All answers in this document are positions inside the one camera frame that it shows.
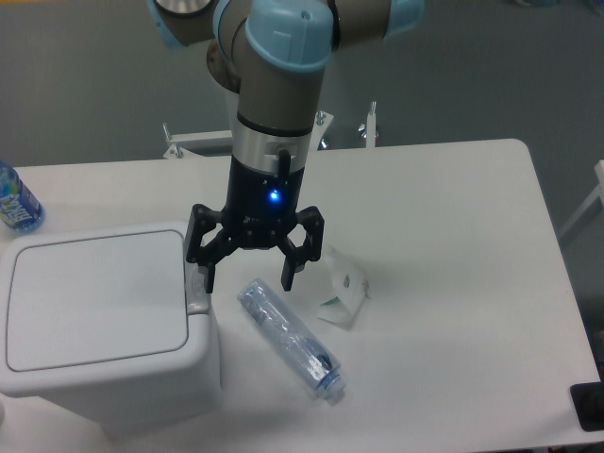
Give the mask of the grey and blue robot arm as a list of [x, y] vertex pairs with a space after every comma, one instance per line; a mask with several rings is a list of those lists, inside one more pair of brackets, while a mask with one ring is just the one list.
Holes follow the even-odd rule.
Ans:
[[297, 206], [327, 63], [337, 50], [415, 27], [421, 1], [151, 1], [170, 47], [209, 44], [212, 76], [238, 97], [226, 203], [196, 204], [185, 240], [211, 293], [238, 249], [279, 249], [281, 284], [319, 260], [325, 221]]

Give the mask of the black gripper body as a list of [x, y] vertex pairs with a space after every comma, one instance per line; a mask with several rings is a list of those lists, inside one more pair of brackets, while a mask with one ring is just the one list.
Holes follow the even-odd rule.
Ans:
[[296, 207], [303, 172], [292, 170], [290, 158], [279, 158], [277, 170], [266, 173], [233, 158], [230, 162], [220, 250], [294, 250], [289, 234], [297, 226]]

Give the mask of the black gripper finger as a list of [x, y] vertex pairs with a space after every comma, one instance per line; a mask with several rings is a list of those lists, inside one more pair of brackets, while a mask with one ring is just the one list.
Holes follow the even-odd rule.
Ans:
[[[294, 245], [289, 238], [297, 226], [302, 226], [305, 231], [301, 245]], [[284, 291], [292, 289], [294, 275], [301, 272], [308, 261], [316, 262], [321, 258], [324, 228], [325, 219], [315, 206], [296, 212], [284, 221], [282, 235], [278, 239], [278, 249], [285, 257], [280, 278]]]
[[207, 294], [213, 293], [216, 265], [236, 250], [231, 227], [227, 212], [193, 205], [185, 237], [185, 260], [198, 266]]

